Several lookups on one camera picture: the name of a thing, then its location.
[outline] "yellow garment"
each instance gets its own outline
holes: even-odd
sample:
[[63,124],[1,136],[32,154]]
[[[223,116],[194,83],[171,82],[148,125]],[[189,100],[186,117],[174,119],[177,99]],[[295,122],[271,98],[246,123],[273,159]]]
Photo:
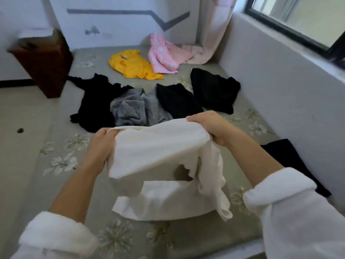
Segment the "yellow garment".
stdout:
[[153,72],[150,63],[139,53],[139,50],[125,50],[114,54],[108,61],[109,65],[126,78],[164,79],[164,75]]

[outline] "black window frame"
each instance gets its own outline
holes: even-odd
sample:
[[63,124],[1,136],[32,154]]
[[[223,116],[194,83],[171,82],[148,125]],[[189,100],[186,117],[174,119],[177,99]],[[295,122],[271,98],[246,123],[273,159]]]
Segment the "black window frame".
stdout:
[[285,24],[280,23],[278,20],[275,20],[274,18],[253,9],[252,6],[254,2],[255,0],[247,1],[244,13],[265,24],[266,26],[286,35],[290,39],[300,43],[310,50],[318,53],[319,55],[338,65],[342,69],[345,69],[345,29],[343,34],[334,42],[334,44],[331,47],[327,47],[324,44],[321,44],[314,39],[309,38],[306,35],[286,26]]

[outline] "gray garment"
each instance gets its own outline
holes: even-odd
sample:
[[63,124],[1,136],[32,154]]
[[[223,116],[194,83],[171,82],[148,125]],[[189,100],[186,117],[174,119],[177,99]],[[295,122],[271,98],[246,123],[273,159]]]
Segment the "gray garment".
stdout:
[[115,126],[152,126],[173,119],[161,106],[156,89],[149,94],[143,88],[130,89],[110,103],[110,111]]

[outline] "pink curtain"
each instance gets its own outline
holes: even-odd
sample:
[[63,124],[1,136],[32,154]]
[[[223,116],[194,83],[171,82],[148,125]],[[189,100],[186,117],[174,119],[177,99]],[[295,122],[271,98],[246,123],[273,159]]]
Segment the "pink curtain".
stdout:
[[201,65],[211,59],[229,24],[236,2],[237,0],[212,0],[210,2],[203,46],[182,45],[182,49],[194,54],[194,57],[185,63]]

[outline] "rolled-up sleeve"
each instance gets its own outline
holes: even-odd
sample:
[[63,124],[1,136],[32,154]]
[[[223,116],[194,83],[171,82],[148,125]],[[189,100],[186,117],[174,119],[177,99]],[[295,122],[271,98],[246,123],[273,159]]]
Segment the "rolled-up sleeve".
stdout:
[[345,218],[293,168],[269,175],[244,202],[261,217],[267,258],[345,258]]
[[82,223],[49,212],[38,214],[19,239],[12,259],[87,258],[98,246],[97,237]]

